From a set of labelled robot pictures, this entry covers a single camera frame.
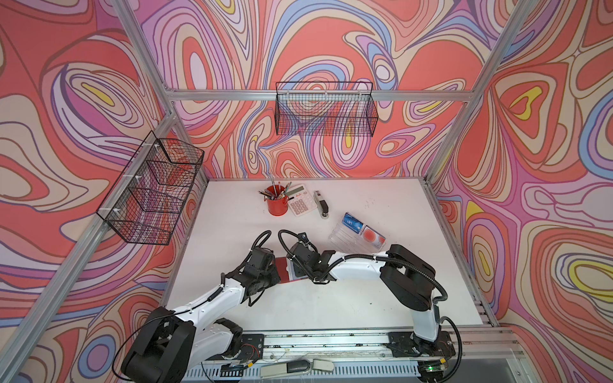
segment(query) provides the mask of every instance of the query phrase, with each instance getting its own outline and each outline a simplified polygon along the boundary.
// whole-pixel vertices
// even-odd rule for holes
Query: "calculator keypad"
[[[307,190],[298,193],[292,200],[288,201],[288,204],[294,214],[297,216],[317,209],[317,204],[315,204],[315,201],[310,198]]]

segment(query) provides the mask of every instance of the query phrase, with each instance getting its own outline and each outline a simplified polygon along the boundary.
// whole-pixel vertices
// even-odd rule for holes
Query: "calculator display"
[[[303,191],[304,189],[305,189],[305,188],[304,188],[304,186],[301,186],[301,187],[299,187],[299,188],[295,188],[295,189],[290,190],[290,191],[289,191],[288,193],[286,193],[285,195],[292,195],[292,194],[296,194],[296,193],[298,193],[298,192]]]

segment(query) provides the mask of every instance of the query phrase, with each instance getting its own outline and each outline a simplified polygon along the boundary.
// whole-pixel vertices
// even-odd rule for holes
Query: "calculator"
[[[296,185],[290,188],[285,195],[287,196],[287,205],[297,217],[317,209],[317,203],[304,185]]]

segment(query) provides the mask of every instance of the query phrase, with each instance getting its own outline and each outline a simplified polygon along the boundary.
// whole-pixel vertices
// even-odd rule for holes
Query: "clear plastic container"
[[[347,254],[372,254],[380,252],[386,238],[372,227],[364,224],[351,213],[345,213],[328,237],[335,250]]]

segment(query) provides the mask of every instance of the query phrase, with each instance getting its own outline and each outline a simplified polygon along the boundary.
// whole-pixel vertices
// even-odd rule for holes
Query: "wire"
[[[189,308],[187,310],[183,310],[180,311],[178,313],[172,313],[172,314],[168,314],[168,315],[164,315],[164,316],[160,316],[160,317],[156,317],[153,319],[150,319],[148,321],[146,321],[143,325],[141,325],[139,328],[137,328],[136,330],[134,330],[133,333],[130,334],[130,336],[128,336],[126,338],[126,340],[121,344],[121,346],[119,347],[119,349],[117,349],[117,352],[115,353],[115,356],[113,357],[113,363],[111,363],[111,371],[113,372],[113,374],[118,377],[119,379],[123,379],[127,382],[133,382],[132,379],[128,379],[126,377],[122,377],[120,376],[116,371],[115,371],[115,362],[117,361],[117,356],[119,356],[119,353],[121,352],[122,348],[125,347],[126,343],[128,343],[128,341],[137,333],[139,332],[144,326],[148,325],[149,323],[153,322],[154,320],[158,320],[158,319],[163,319],[163,318],[168,318],[168,317],[172,317],[172,316],[176,316],[176,315],[181,315],[181,314],[185,314],[188,313],[202,305],[204,305],[206,302],[210,302],[212,301],[215,297],[217,297],[217,295],[219,295],[219,293],[223,290],[223,287],[219,286],[217,288],[217,290],[215,290],[211,295],[208,296],[208,298],[200,303],[198,303],[196,306]]]
[[[305,234],[304,237],[300,237],[298,234],[291,232],[289,230],[279,230],[277,236],[279,238],[279,242],[281,243],[281,246],[283,246],[283,249],[291,256],[286,256],[289,260],[291,260],[292,262],[294,262],[295,264],[298,265],[298,267],[300,267],[300,269],[302,270],[302,272],[313,282],[315,281],[315,276],[311,273],[310,268],[307,267],[303,262],[302,259],[296,257],[296,255],[287,247],[287,245],[285,244],[285,242],[283,241],[283,237],[281,236],[281,234],[289,234],[289,235],[293,235],[294,237],[298,238],[298,241],[303,243],[305,246],[311,246],[313,248],[313,250],[315,252],[317,252],[317,247],[315,247],[314,244],[311,243],[311,241],[308,240],[307,235]]]
[[[443,383],[443,382],[450,380],[451,377],[455,374],[455,372],[460,367],[460,362],[462,361],[462,339],[460,337],[460,332],[458,331],[458,328],[455,326],[455,323],[453,323],[453,321],[450,318],[446,316],[441,317],[441,323],[443,323],[444,321],[448,321],[451,327],[454,328],[455,337],[458,339],[457,360],[455,361],[455,365],[451,369],[451,372],[447,376],[444,376],[440,381],[436,381],[436,383]]]
[[[332,262],[332,265],[330,265],[328,267],[328,269],[323,273],[322,276],[320,276],[318,278],[319,281],[321,281],[322,279],[326,278],[329,274],[330,271],[332,271],[333,268],[335,268],[338,264],[340,264],[341,262],[344,262],[348,259],[353,259],[353,258],[364,258],[364,259],[372,259],[372,260],[378,260],[381,262],[386,262],[389,264],[399,264],[402,265],[412,271],[415,271],[416,273],[420,274],[421,276],[423,276],[428,282],[432,283],[434,285],[434,287],[436,287],[436,289],[441,293],[440,297],[435,297],[432,299],[432,303],[436,304],[440,301],[445,301],[447,300],[447,298],[449,297],[447,295],[447,292],[445,291],[445,289],[441,286],[441,284],[439,282],[437,282],[434,278],[432,278],[431,276],[429,276],[428,274],[424,273],[423,271],[421,271],[420,269],[418,269],[415,265],[413,265],[410,262],[407,262],[405,260],[402,259],[396,259],[396,258],[390,258],[390,257],[378,257],[378,256],[372,256],[372,255],[368,255],[368,254],[350,254],[348,256],[344,256],[343,258],[339,258],[336,261]]]
[[[207,377],[208,381],[211,383],[215,383],[214,380],[211,380],[211,378],[208,377],[207,372],[204,370],[204,365],[202,364],[202,362],[200,362],[200,366],[202,366],[202,372],[204,373],[204,376]]]
[[[264,238],[259,245],[257,245],[257,242],[262,239],[263,236],[266,236],[266,238]],[[260,235],[257,236],[256,240],[253,241],[253,245],[251,245],[251,250],[253,250],[254,248],[261,248],[262,245],[270,238],[270,236],[272,235],[272,232],[270,230],[266,230],[265,232],[262,232]]]
[[[262,290],[262,292],[260,293],[260,295],[258,295],[258,296],[257,296],[257,298],[256,298],[254,301],[251,301],[251,297],[249,297],[249,303],[247,303],[247,305],[248,305],[249,307],[252,307],[253,305],[255,305],[255,304],[256,304],[256,302],[257,302],[257,301],[259,301],[259,300],[260,300],[260,298],[262,298],[262,295],[264,295],[264,292],[265,292],[265,291],[266,291],[266,290]]]
[[[249,344],[249,343],[243,343],[243,345],[242,345],[242,346],[240,346],[240,348],[242,349],[242,348],[243,348],[243,347],[245,347],[245,346],[250,346],[250,347],[253,349],[253,351],[251,352],[251,356],[249,357],[249,359],[253,359],[253,355],[254,355],[255,353],[257,353],[257,358],[258,358],[258,359],[260,359],[260,351],[259,351],[259,350],[258,350],[258,349],[257,349],[257,348],[254,346],[254,345]]]
[[[179,314],[184,314],[184,313],[187,313],[188,311],[189,311],[189,310],[185,310],[185,311],[181,311],[180,313],[172,313],[172,314],[169,314],[169,315],[159,316],[159,317],[157,317],[157,318],[150,319],[150,320],[146,321],[144,324],[142,324],[142,325],[141,325],[139,328],[137,328],[136,330],[134,330],[134,332],[133,332],[133,333],[131,333],[131,334],[130,334],[130,336],[128,336],[128,337],[126,338],[126,340],[125,340],[125,341],[124,341],[124,342],[121,344],[121,346],[119,347],[119,349],[117,349],[117,352],[115,353],[115,356],[113,357],[113,363],[111,363],[111,371],[112,371],[113,375],[115,375],[115,376],[116,376],[116,377],[118,377],[119,379],[122,379],[122,380],[124,380],[124,381],[126,381],[126,382],[133,382],[133,380],[132,380],[132,379],[129,379],[129,378],[127,378],[127,377],[122,377],[121,375],[119,375],[119,374],[117,373],[117,371],[115,371],[115,362],[117,362],[117,356],[119,356],[119,353],[121,352],[121,349],[122,349],[123,347],[125,347],[126,343],[128,343],[128,341],[129,341],[129,340],[130,340],[130,339],[131,339],[131,338],[132,338],[132,337],[133,337],[133,336],[134,336],[134,335],[135,335],[137,332],[139,332],[139,331],[140,331],[140,330],[141,330],[141,329],[142,329],[144,326],[148,325],[149,323],[153,322],[154,320],[163,319],[163,318],[168,318],[168,317],[175,316],[175,315],[179,315]]]

